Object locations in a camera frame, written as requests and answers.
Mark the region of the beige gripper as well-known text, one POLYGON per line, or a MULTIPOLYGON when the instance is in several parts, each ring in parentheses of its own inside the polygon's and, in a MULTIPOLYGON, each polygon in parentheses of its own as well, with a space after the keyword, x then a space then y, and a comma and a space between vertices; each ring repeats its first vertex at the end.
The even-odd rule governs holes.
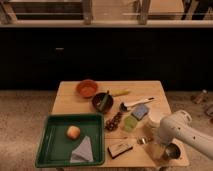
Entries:
POLYGON ((148 144, 148 154, 153 160, 161 160, 165 152, 166 146, 157 142, 151 142, 148 144))

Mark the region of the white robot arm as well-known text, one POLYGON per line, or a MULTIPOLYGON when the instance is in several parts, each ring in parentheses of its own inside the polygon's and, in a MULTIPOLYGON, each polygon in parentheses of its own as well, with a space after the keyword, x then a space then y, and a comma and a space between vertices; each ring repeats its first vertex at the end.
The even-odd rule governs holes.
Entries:
POLYGON ((213 160, 213 137, 192 128, 191 122, 192 117, 185 110, 169 115, 157 112, 148 114, 147 126, 153 133, 153 152, 156 159, 161 158, 168 145, 177 139, 213 160))

